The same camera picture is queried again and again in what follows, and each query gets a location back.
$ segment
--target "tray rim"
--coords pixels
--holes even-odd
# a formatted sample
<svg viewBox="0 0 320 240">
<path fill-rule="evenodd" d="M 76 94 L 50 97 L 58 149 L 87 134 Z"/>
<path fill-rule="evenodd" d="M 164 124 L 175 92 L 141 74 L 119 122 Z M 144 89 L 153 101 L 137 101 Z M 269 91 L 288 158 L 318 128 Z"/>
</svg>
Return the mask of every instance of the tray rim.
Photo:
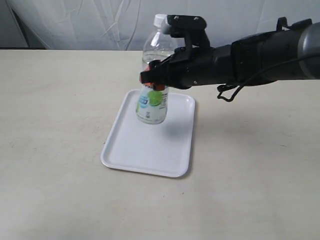
<svg viewBox="0 0 320 240">
<path fill-rule="evenodd" d="M 101 154 L 100 154 L 100 160 L 101 160 L 101 163 L 108 167 L 109 169 L 113 169 L 113 170 L 121 170 L 121 171 L 126 171 L 126 172 L 134 172 L 134 173 L 140 173 L 140 174 L 146 174 L 146 175 L 154 175 L 154 176 L 161 176 L 161 177 L 168 177 L 168 178 L 180 178 L 182 176 L 184 176 L 188 169 L 189 169 L 189 165 L 190 165 L 190 155 L 191 155 L 191 152 L 192 152 L 192 141 L 193 141 L 193 137 L 194 137 L 194 127 L 195 127 L 195 110 L 196 110 L 196 100 L 190 96 L 190 95 L 187 95 L 187 94 L 183 94 L 183 93 L 176 93 L 176 92 L 170 92 L 169 94 L 170 95 L 176 95 L 176 96 L 182 96 L 184 98 L 187 98 L 187 99 L 190 99 L 191 100 L 191 104 L 192 105 L 192 113 L 191 115 L 193 116 L 192 118 L 192 129 L 191 129 L 191 138 L 190 138 L 190 141 L 189 141 L 189 146 L 188 148 L 190 149 L 190 153 L 188 155 L 188 161 L 186 164 L 186 166 L 184 167 L 184 169 L 181 171 L 181 172 L 177 172 L 177 174 L 174 174 L 174 173 L 167 173 L 167 172 L 163 172 L 163 171 L 157 171 L 157 170 L 148 170 L 148 171 L 143 171 L 143 169 L 141 168 L 135 168 L 135 167 L 125 167 L 125 166 L 121 166 L 121 165 L 117 165 L 117 164 L 112 164 L 112 163 L 109 163 L 105 160 L 104 158 L 104 153 L 106 152 L 106 149 L 107 149 L 107 146 L 109 144 L 109 142 L 111 141 L 111 136 L 114 134 L 114 131 L 116 129 L 116 126 L 117 126 L 117 123 L 118 123 L 118 120 L 123 112 L 123 109 L 125 107 L 125 104 L 128 100 L 128 97 L 131 95 L 131 94 L 134 94 L 136 92 L 139 92 L 140 90 L 139 89 L 132 89 L 130 91 L 128 91 L 125 96 L 124 96 L 124 99 L 121 103 L 121 106 L 118 110 L 118 113 L 114 119 L 114 122 L 112 124 L 112 127 L 110 129 L 110 132 L 108 134 L 108 137 L 104 143 L 104 146 L 103 146 L 103 149 L 101 151 Z"/>
</svg>

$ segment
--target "small bottle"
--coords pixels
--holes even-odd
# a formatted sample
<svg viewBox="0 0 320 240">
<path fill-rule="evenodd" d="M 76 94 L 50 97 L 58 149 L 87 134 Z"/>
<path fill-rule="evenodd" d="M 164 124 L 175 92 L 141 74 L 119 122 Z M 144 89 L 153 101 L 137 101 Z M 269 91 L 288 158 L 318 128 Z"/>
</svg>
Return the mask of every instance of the small bottle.
<svg viewBox="0 0 320 240">
<path fill-rule="evenodd" d="M 150 34 L 143 47 L 142 71 L 149 69 L 151 61 L 163 61 L 178 47 L 174 38 L 161 32 L 161 25 L 166 17 L 166 14 L 157 14 L 154 17 L 155 31 Z M 138 119 L 147 124 L 162 123 L 167 116 L 168 93 L 167 86 L 155 86 L 153 83 L 143 84 L 136 106 Z"/>
</svg>

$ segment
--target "robotic arm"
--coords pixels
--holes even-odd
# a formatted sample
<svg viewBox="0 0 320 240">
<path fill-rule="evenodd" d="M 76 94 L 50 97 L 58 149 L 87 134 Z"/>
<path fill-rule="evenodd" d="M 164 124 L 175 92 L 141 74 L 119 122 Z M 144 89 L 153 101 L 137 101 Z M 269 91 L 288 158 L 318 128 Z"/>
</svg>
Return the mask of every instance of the robotic arm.
<svg viewBox="0 0 320 240">
<path fill-rule="evenodd" d="M 162 32 L 184 38 L 185 47 L 140 73 L 142 84 L 177 89 L 219 84 L 218 99 L 232 102 L 245 86 L 277 80 L 320 79 L 320 22 L 306 19 L 289 26 L 278 19 L 276 31 L 258 33 L 217 48 L 210 46 L 200 16 L 168 15 Z M 231 98 L 223 92 L 237 88 Z"/>
</svg>

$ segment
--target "white curtain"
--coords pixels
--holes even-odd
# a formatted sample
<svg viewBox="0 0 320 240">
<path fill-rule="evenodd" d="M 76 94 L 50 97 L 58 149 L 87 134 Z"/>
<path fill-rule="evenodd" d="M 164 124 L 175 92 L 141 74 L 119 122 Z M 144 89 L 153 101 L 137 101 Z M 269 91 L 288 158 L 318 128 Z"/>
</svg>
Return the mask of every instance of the white curtain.
<svg viewBox="0 0 320 240">
<path fill-rule="evenodd" d="M 49 49 L 141 50 L 157 13 L 199 15 L 213 47 L 289 24 L 320 22 L 319 0 L 8 0 Z"/>
</svg>

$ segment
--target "cable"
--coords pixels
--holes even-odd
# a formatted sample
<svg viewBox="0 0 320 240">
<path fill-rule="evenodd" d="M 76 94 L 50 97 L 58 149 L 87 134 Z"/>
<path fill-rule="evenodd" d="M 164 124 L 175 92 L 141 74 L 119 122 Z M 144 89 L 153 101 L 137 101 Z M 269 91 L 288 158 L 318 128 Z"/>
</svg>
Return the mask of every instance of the cable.
<svg viewBox="0 0 320 240">
<path fill-rule="evenodd" d="M 225 100 L 226 102 L 230 103 L 232 102 L 235 97 L 238 95 L 238 93 L 249 83 L 251 82 L 252 80 L 254 80 L 256 77 L 258 77 L 259 75 L 261 74 L 264 74 L 265 72 L 267 71 L 270 71 L 272 69 L 275 69 L 277 67 L 280 67 L 282 65 L 286 65 L 286 64 L 291 64 L 291 63 L 294 63 L 294 62 L 300 62 L 300 61 L 303 61 L 303 60 L 306 60 L 306 59 L 311 59 L 311 58 L 320 58 L 320 54 L 319 53 L 315 53 L 315 54 L 309 54 L 309 55 L 306 55 L 306 56 L 302 56 L 302 57 L 298 57 L 296 59 L 292 59 L 292 60 L 288 60 L 288 61 L 284 61 L 284 62 L 281 62 L 281 63 L 278 63 L 278 64 L 275 64 L 275 65 L 272 65 L 270 67 L 267 67 L 266 69 L 263 69 L 261 71 L 258 71 L 256 74 L 252 75 L 251 77 L 249 77 L 247 80 L 245 80 L 242 84 L 240 84 L 238 86 L 238 88 L 233 92 L 232 96 L 230 98 L 226 98 L 224 96 L 222 96 L 222 93 L 228 91 L 228 90 L 231 90 L 231 89 L 234 89 L 236 88 L 236 86 L 234 87 L 230 87 L 230 85 L 220 85 L 218 86 L 218 91 L 220 92 L 217 96 L 218 99 L 222 99 L 222 100 Z"/>
</svg>

